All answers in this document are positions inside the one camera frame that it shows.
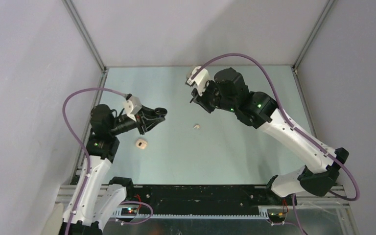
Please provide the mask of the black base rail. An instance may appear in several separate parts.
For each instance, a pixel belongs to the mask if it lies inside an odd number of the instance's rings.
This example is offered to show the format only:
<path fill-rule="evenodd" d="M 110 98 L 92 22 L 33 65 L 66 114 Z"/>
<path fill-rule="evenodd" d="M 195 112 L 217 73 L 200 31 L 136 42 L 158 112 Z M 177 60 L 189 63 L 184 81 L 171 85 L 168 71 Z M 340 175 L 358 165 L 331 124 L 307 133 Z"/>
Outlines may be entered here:
<path fill-rule="evenodd" d="M 292 196 L 281 198 L 264 185 L 135 185 L 127 200 L 149 204 L 160 216 L 249 216 L 262 206 L 291 206 Z"/>

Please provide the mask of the black earbud charging case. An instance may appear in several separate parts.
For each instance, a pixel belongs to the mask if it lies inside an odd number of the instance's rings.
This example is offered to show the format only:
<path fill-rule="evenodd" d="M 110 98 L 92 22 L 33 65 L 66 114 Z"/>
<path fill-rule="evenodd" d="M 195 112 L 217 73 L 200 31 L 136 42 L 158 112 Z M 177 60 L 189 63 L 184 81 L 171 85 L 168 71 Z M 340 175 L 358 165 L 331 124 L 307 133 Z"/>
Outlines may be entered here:
<path fill-rule="evenodd" d="M 164 118 L 167 115 L 167 109 L 158 107 L 154 109 L 154 113 L 156 116 Z"/>

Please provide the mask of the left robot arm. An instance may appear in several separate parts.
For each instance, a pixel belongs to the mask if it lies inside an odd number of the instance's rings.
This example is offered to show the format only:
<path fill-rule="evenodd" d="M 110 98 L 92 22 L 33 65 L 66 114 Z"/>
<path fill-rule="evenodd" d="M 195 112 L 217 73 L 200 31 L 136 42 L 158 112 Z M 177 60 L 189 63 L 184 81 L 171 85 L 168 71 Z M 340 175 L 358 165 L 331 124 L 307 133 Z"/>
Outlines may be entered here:
<path fill-rule="evenodd" d="M 61 235 L 101 235 L 120 203 L 135 198 L 133 181 L 113 177 L 102 197 L 100 187 L 119 147 L 118 135 L 136 129 L 140 134 L 165 121 L 167 109 L 139 106 L 135 113 L 118 113 L 106 104 L 91 110 L 91 135 L 85 146 L 86 160 L 76 190 L 63 214 Z"/>

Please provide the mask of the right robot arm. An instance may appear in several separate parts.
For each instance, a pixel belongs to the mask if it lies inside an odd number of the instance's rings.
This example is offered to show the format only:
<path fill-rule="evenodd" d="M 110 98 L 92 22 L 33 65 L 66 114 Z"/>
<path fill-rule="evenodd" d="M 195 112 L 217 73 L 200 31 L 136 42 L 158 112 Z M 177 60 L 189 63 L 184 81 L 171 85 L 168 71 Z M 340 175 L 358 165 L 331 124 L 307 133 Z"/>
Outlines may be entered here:
<path fill-rule="evenodd" d="M 186 84 L 193 87 L 191 101 L 208 113 L 216 109 L 234 113 L 240 122 L 269 134 L 303 161 L 301 169 L 270 179 L 265 191 L 268 203 L 277 205 L 286 196 L 303 191 L 319 197 L 331 192 L 349 156 L 346 149 L 330 148 L 301 129 L 271 96 L 250 91 L 242 74 L 233 68 L 211 77 L 206 69 L 195 67 Z"/>

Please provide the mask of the white earbud charging case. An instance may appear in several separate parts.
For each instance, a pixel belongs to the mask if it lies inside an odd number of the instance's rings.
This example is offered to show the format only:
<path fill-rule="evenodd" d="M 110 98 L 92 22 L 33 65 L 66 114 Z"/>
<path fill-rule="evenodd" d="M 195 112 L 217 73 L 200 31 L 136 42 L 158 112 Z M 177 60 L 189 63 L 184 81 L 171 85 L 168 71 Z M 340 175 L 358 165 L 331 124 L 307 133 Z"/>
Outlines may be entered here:
<path fill-rule="evenodd" d="M 148 146 L 148 142 L 144 139 L 137 139 L 135 142 L 135 146 L 138 149 L 146 149 L 146 147 Z"/>

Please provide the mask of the aluminium frame rail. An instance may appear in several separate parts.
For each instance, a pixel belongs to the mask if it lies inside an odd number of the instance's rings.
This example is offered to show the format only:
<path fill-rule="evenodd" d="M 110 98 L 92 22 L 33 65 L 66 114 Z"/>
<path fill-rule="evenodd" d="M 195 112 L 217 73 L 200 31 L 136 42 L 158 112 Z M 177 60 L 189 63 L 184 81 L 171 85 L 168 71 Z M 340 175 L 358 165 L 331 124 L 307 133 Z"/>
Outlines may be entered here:
<path fill-rule="evenodd" d="M 114 217 L 132 218 L 267 218 L 268 210 L 290 212 L 298 209 L 348 209 L 349 203 L 328 193 L 324 197 L 307 192 L 295 199 L 282 199 L 260 185 L 135 185 L 126 201 L 136 200 L 150 207 L 132 205 L 112 209 Z"/>

